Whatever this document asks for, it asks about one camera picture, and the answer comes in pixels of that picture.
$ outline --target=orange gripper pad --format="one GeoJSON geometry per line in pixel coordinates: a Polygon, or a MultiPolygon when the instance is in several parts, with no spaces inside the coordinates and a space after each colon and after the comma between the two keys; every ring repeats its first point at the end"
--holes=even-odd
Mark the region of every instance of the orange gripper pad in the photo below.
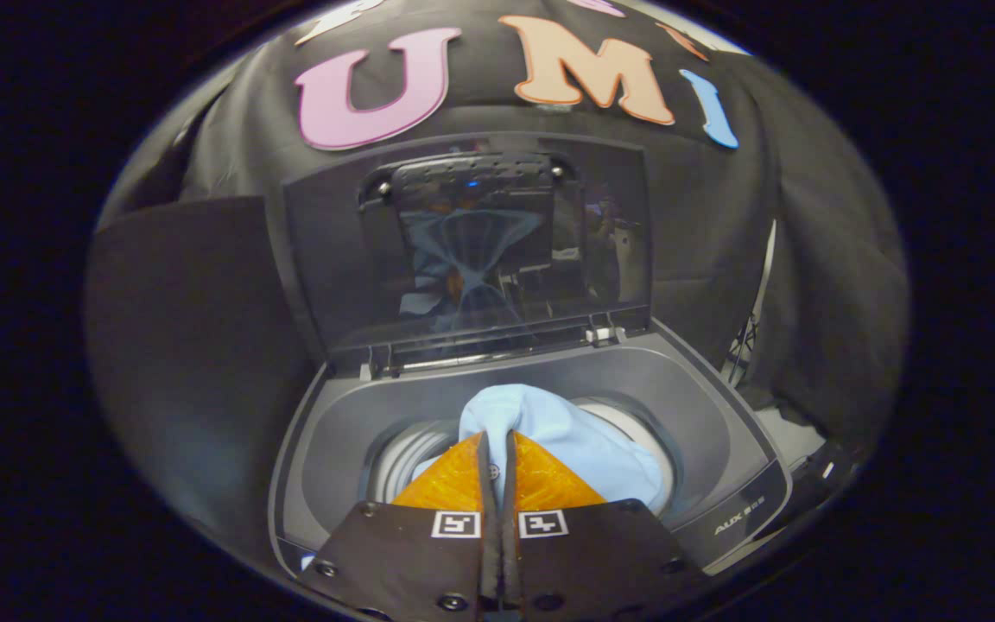
{"type": "Polygon", "coordinates": [[[573,470],[520,432],[517,440],[517,511],[556,511],[605,503],[573,470]]]}
{"type": "Polygon", "coordinates": [[[459,441],[394,499],[394,505],[432,511],[482,511],[478,481],[478,441],[482,433],[459,441]]]}

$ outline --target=washing machine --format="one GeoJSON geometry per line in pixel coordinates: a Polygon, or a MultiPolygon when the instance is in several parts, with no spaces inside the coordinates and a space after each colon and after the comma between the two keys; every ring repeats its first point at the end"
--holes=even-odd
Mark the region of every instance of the washing machine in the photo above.
{"type": "Polygon", "coordinates": [[[458,441],[463,406],[495,385],[560,395],[647,449],[668,491],[649,511],[700,567],[789,498],[757,415],[652,314],[643,150],[543,134],[497,145],[510,138],[536,149],[407,145],[285,186],[277,237],[326,353],[269,495],[293,576],[356,503],[391,503],[458,441]],[[435,155],[398,159],[418,149],[435,155]],[[441,312],[457,271],[487,298],[441,312]]]}

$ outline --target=washing machine lid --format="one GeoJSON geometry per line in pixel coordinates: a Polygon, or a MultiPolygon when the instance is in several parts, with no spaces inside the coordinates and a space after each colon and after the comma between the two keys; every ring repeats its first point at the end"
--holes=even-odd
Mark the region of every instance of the washing machine lid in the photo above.
{"type": "Polygon", "coordinates": [[[337,373],[581,346],[650,324],[643,152],[516,134],[403,143],[284,186],[337,373]]]}

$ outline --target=letter m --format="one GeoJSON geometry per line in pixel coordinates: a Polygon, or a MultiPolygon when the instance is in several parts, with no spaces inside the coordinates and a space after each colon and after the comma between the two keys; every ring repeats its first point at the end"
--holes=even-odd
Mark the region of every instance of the letter m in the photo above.
{"type": "Polygon", "coordinates": [[[597,106],[612,106],[617,86],[623,84],[621,109],[644,121],[674,125],[675,115],[667,109],[651,71],[651,54],[642,48],[605,39],[595,54],[556,22],[529,16],[502,16],[499,21],[521,36],[529,71],[529,78],[515,88],[521,98],[540,104],[577,104],[581,91],[567,82],[566,68],[597,106]]]}

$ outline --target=pink letter u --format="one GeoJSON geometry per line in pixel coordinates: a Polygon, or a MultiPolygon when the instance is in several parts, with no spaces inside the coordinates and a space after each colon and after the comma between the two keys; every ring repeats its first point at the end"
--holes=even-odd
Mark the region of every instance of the pink letter u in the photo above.
{"type": "Polygon", "coordinates": [[[352,107],[352,67],[367,58],[356,50],[309,68],[294,81],[301,87],[301,136],[316,149],[354,149],[383,141],[425,121],[447,95],[447,43],[458,28],[433,28],[391,41],[402,50],[404,87],[398,99],[368,111],[352,107]]]}

